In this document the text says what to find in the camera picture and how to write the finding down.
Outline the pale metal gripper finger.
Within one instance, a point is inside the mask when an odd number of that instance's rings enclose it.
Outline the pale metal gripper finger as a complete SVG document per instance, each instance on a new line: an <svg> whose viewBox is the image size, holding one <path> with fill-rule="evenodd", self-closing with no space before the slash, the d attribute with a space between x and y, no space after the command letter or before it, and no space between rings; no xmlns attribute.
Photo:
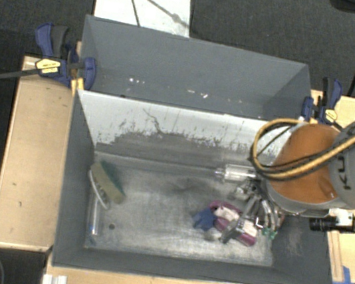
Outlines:
<svg viewBox="0 0 355 284"><path fill-rule="evenodd" d="M237 239L244 234L245 218L240 217L236 222L236 226L233 233L233 239Z"/></svg>
<svg viewBox="0 0 355 284"><path fill-rule="evenodd" d="M237 226L238 221L230 221L226 228L221 232L220 242L227 243L231 239L235 239L237 237Z"/></svg>

